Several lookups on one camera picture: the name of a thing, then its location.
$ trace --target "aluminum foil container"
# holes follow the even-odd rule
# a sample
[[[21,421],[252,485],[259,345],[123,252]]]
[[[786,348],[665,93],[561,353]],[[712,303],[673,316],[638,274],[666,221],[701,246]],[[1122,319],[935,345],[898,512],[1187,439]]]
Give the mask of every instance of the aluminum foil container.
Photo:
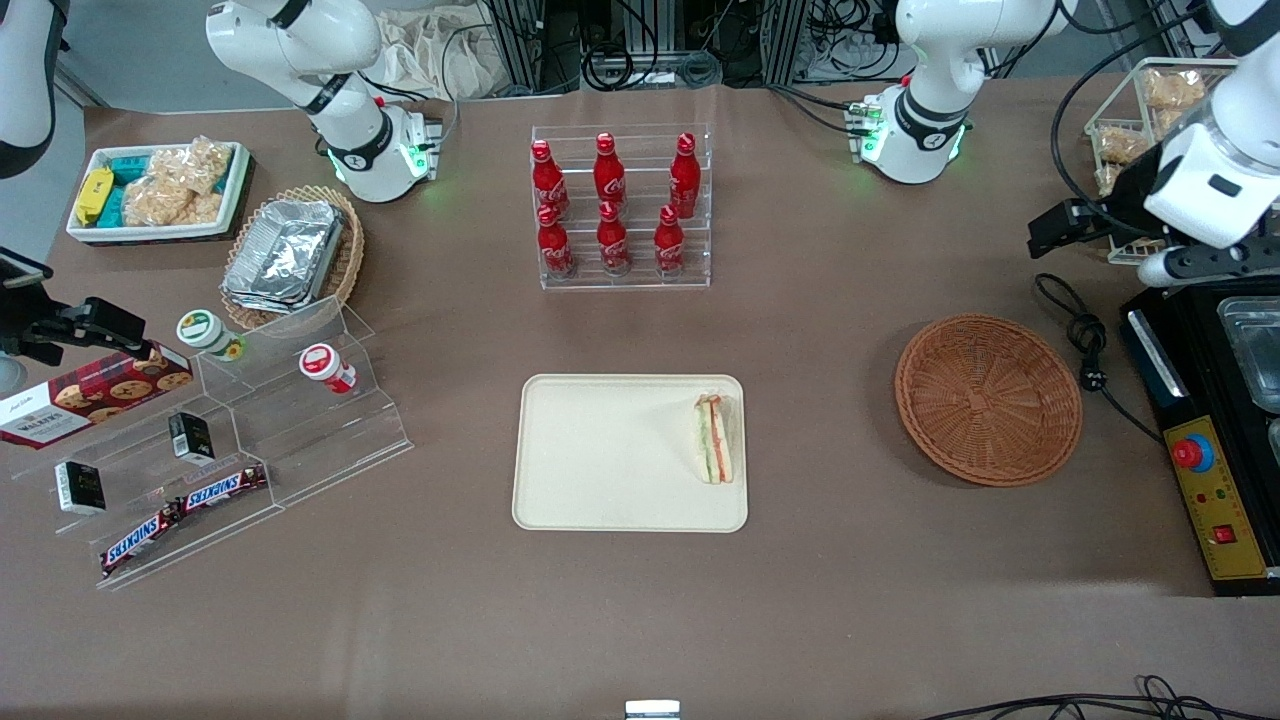
[[[221,290],[243,307],[288,313],[320,292],[344,218],[324,201],[275,200],[244,233]]]

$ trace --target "yellow snack box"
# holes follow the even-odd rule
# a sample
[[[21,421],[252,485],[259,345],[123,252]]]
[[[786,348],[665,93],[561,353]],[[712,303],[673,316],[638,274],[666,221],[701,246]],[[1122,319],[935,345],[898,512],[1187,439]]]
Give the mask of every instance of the yellow snack box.
[[[115,176],[110,168],[99,168],[90,172],[81,186],[79,196],[76,197],[76,219],[82,225],[91,225],[97,222],[106,206],[106,199],[111,195],[111,184]]]

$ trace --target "coca-cola bottle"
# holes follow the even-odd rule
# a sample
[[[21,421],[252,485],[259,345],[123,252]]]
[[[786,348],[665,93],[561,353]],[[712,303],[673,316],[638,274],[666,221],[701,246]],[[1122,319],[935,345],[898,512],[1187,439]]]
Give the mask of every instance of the coca-cola bottle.
[[[671,204],[681,218],[692,218],[698,206],[698,190],[703,169],[694,158],[694,133],[682,132],[676,138],[676,159],[671,163]]]
[[[671,205],[663,205],[658,229],[653,233],[654,255],[658,259],[658,274],[675,278],[685,272],[685,231],[676,222],[677,211]]]
[[[613,202],[618,206],[618,215],[626,214],[626,169],[614,152],[612,133],[602,132],[595,136],[595,167],[591,168],[591,174],[595,177],[595,193],[600,202]]]
[[[631,272],[627,231],[618,222],[616,202],[600,202],[600,224],[595,228],[595,240],[600,242],[600,261],[604,263],[605,274],[621,278]]]
[[[562,281],[577,274],[577,263],[568,249],[568,234],[559,224],[559,213],[549,202],[538,209],[538,247],[543,252],[548,275]]]
[[[534,192],[538,193],[538,204],[548,204],[563,217],[568,211],[568,191],[564,188],[564,173],[552,159],[552,146],[545,140],[535,140],[531,152],[534,155]]]

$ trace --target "sandwich slice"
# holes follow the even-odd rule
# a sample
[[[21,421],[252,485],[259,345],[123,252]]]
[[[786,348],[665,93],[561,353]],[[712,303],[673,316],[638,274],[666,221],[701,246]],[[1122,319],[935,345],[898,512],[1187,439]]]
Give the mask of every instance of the sandwich slice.
[[[704,395],[694,404],[694,411],[698,413],[698,448],[701,454],[699,466],[703,469],[703,482],[713,486],[733,482],[733,465],[724,432],[724,405],[726,398],[719,395]]]

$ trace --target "table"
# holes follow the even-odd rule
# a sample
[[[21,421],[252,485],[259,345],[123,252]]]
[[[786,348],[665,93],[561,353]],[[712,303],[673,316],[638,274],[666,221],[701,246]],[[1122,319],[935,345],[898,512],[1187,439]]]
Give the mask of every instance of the table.
[[[1091,86],[1082,127],[1115,78]],[[852,167],[844,140],[764,91],[474,102],[439,181],[358,204],[352,305],[417,448],[119,593],[82,544],[0,509],[0,707],[35,717],[899,717],[1052,692],[1180,692],[1280,711],[1280,605],[1211,600],[1162,450],[1100,397],[1047,482],[980,489],[901,429],[892,369],[925,323],[980,311],[1074,366],[1030,277],[1105,320],[1132,269],[1027,256],[1066,196],[1048,163],[1068,81],[992,82],[937,182]],[[827,91],[860,97],[868,87]],[[90,111],[90,150],[247,143],[251,204],[333,184],[298,111]],[[716,123],[708,291],[547,295],[529,211],[531,124]],[[1087,150],[1068,142],[1076,172]],[[172,341],[218,307],[225,243],[88,249],[59,237],[55,297],[101,295]],[[87,357],[69,352],[68,364]],[[1149,418],[1119,341],[1112,388]],[[535,373],[728,373],[746,389],[751,514],[728,536],[530,533],[511,520],[516,420]]]

